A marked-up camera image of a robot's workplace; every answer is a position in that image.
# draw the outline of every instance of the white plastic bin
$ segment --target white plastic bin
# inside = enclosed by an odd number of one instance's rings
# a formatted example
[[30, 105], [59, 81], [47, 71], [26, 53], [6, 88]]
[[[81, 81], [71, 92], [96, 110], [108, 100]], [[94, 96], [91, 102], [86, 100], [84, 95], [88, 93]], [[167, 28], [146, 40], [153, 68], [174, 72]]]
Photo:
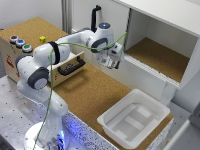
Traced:
[[97, 120], [122, 147], [135, 149], [169, 113], [169, 108], [134, 89]]

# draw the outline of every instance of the green cable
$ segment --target green cable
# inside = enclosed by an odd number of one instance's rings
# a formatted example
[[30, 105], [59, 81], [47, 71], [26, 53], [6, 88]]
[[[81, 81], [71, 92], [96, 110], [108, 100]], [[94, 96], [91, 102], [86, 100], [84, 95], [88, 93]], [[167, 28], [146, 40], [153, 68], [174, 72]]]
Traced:
[[[77, 46], [80, 46], [80, 47], [83, 47], [83, 48], [88, 48], [88, 49], [96, 49], [96, 50], [99, 50], [99, 49], [106, 49], [106, 48], [109, 48], [110, 46], [113, 46], [115, 43], [117, 43], [119, 40], [121, 40], [122, 37], [124, 37], [124, 43], [123, 43], [123, 47], [121, 49], [121, 54], [120, 54], [120, 59], [119, 61], [121, 60], [121, 55], [122, 55], [122, 51], [124, 50], [124, 45], [125, 45], [125, 42], [126, 42], [126, 38], [127, 38], [127, 32], [125, 32], [124, 34], [122, 34], [115, 42], [113, 42], [112, 44], [106, 46], [106, 47], [102, 47], [102, 48], [92, 48], [92, 47], [87, 47], [87, 46], [84, 46], [84, 45], [81, 45], [81, 44], [77, 44], [77, 43], [70, 43], [70, 42], [64, 42], [64, 43], [59, 43], [58, 45], [61, 45], [61, 44], [71, 44], [71, 45], [77, 45]], [[48, 116], [48, 112], [49, 112], [49, 107], [50, 107], [50, 103], [51, 103], [51, 96], [52, 96], [52, 91], [53, 91], [53, 71], [52, 71], [52, 54], [53, 54], [53, 51], [54, 49], [52, 48], [51, 50], [51, 54], [50, 54], [50, 64], [51, 64], [51, 91], [50, 91], [50, 97], [49, 97], [49, 102], [48, 102], [48, 106], [47, 106], [47, 112], [46, 112], [46, 115], [45, 115], [45, 118], [43, 120], [43, 123], [42, 123], [42, 126], [39, 130], [39, 133], [37, 135], [37, 138], [35, 140], [35, 144], [34, 144], [34, 147], [33, 147], [33, 150], [35, 149], [35, 145], [38, 141], [38, 138], [39, 138], [39, 135], [40, 135], [40, 132], [42, 130], [42, 127], [47, 119], [47, 116]]]

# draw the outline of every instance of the cork surface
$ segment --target cork surface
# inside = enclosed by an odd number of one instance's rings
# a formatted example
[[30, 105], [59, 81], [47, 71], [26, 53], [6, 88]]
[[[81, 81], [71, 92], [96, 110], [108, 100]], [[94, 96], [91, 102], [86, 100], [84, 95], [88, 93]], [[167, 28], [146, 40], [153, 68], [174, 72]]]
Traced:
[[[39, 17], [0, 32], [0, 36], [8, 42], [11, 35], [18, 35], [33, 48], [41, 45], [40, 36], [45, 36], [48, 42], [55, 41], [66, 34]], [[86, 63], [82, 71], [56, 86], [54, 91], [67, 102], [71, 112], [120, 150], [123, 150], [104, 133], [102, 126], [97, 122], [97, 118], [127, 95], [131, 89]], [[172, 118], [171, 114], [166, 117], [137, 149], [146, 149]]]
[[158, 44], [149, 38], [143, 39], [125, 53], [178, 82], [181, 82], [189, 62], [188, 57]]
[[10, 42], [12, 35], [17, 35], [19, 39], [25, 40], [26, 44], [30, 44], [34, 49], [42, 45], [39, 41], [41, 36], [45, 36], [46, 42], [50, 42], [56, 41], [67, 33], [42, 18], [36, 17], [0, 31], [0, 36], [7, 42]]

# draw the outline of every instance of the robotic arm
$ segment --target robotic arm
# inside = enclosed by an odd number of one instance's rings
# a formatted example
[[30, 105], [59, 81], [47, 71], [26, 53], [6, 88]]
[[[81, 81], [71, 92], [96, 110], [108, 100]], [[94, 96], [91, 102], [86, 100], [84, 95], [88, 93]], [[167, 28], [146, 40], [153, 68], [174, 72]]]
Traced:
[[[84, 28], [74, 34], [61, 37], [55, 42], [49, 42], [35, 48], [33, 56], [22, 54], [16, 59], [16, 66], [21, 76], [17, 83], [20, 93], [36, 103], [47, 106], [46, 102], [49, 99], [50, 89], [46, 84], [49, 79], [47, 67], [51, 64], [50, 53], [53, 47], [52, 64], [54, 65], [67, 60], [70, 55], [70, 44], [62, 44], [66, 42], [81, 43], [87, 47], [98, 48], [90, 50], [97, 54], [98, 63], [108, 68], [118, 69], [119, 63], [124, 60], [122, 46], [118, 43], [113, 44], [113, 31], [108, 23], [101, 23], [95, 33]], [[63, 130], [62, 116], [68, 112], [68, 106], [55, 92], [52, 93], [51, 99], [48, 117], [39, 135], [37, 146], [43, 150], [49, 150], [48, 143], [58, 141], [59, 135], [59, 139], [63, 143], [58, 144], [59, 149], [66, 149], [66, 138], [60, 136]], [[33, 147], [33, 143], [29, 141], [27, 145], [25, 144], [25, 149], [28, 149], [26, 147]]]

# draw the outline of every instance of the gray floor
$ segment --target gray floor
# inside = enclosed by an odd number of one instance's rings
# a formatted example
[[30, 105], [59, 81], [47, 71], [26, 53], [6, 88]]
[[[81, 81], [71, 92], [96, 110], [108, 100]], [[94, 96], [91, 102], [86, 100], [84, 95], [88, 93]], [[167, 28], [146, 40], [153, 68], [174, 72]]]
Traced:
[[4, 68], [4, 65], [3, 65], [3, 60], [2, 60], [2, 57], [1, 57], [1, 50], [0, 50], [0, 78], [5, 76], [6, 75], [6, 72], [5, 72], [5, 68]]

